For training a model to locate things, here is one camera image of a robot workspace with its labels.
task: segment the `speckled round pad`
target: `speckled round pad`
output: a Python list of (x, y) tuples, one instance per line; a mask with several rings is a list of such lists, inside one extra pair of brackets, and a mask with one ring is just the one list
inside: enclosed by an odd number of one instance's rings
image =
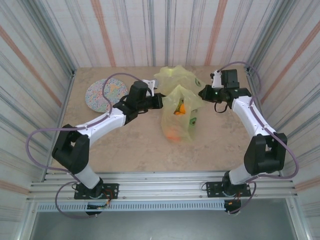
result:
[[(105, 113), (110, 107), (107, 100), (102, 96), (102, 86), (105, 81), (106, 78), (96, 81), (85, 93), (85, 103), (89, 108), (99, 113)], [(111, 78), (105, 85), (104, 95), (111, 101), (112, 105), (119, 102), (120, 98), (127, 94), (128, 88), (118, 79)]]

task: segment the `vent grille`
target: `vent grille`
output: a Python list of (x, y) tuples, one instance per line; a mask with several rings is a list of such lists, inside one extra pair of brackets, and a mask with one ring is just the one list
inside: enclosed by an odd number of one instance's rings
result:
[[(64, 212), (95, 212), (87, 209), (88, 202), (68, 202), (58, 204)], [(128, 212), (128, 211), (177, 211), (177, 210), (225, 210), (224, 200), (185, 200), (185, 201), (111, 201), (109, 208), (98, 211)], [(54, 203), (40, 203), (38, 212), (57, 212)]]

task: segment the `yellow plastic bag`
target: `yellow plastic bag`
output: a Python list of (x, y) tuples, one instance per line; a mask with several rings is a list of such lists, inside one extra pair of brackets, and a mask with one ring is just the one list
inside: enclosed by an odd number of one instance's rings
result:
[(163, 113), (161, 127), (164, 135), (172, 142), (191, 142), (194, 138), (198, 108), (202, 99), (181, 85), (162, 98)]
[(198, 93), (205, 87), (205, 84), (196, 75), (181, 65), (174, 68), (162, 67), (160, 72), (154, 75), (154, 78), (159, 80), (158, 90), (164, 95), (169, 95), (176, 86), (181, 85), (198, 96)]

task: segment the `beige tabletop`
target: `beige tabletop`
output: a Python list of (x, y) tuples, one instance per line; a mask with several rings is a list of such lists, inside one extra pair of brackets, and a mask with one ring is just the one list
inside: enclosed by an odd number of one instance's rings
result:
[[(94, 82), (109, 75), (125, 72), (140, 79), (152, 79), (161, 67), (101, 67), (79, 68), (66, 108), (63, 125), (86, 123), (101, 113), (85, 103), (87, 89)], [(189, 66), (206, 84), (210, 73), (218, 66)], [(238, 71), (242, 88), (248, 88), (242, 66), (229, 67)], [(116, 76), (128, 89), (134, 80)], [(214, 104), (206, 102), (198, 111), (195, 139), (191, 143), (172, 143), (161, 128), (161, 110), (150, 110), (129, 124), (117, 128), (97, 140), (90, 148), (89, 164), (96, 172), (172, 172), (230, 170), (244, 162), (250, 139), (238, 116), (228, 109), (216, 113)], [(59, 167), (55, 160), (52, 166)]]

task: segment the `corrugated metal wall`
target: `corrugated metal wall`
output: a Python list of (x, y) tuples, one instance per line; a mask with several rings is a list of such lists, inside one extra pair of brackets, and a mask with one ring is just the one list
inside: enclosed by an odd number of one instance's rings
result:
[[(29, 4), (0, 2), (0, 239), (13, 238), (21, 220), (31, 181), (43, 170), (25, 151), (29, 133), (57, 126), (70, 85), (71, 69), (57, 58)], [(48, 161), (53, 133), (35, 135), (32, 154)]]
[[(294, 183), (313, 239), (320, 239), (320, 1), (288, 2), (252, 61), (262, 77), (263, 115), (287, 135), (298, 157)], [(295, 165), (289, 154), (286, 157), (288, 175)]]
[(279, 0), (36, 0), (79, 67), (247, 60)]

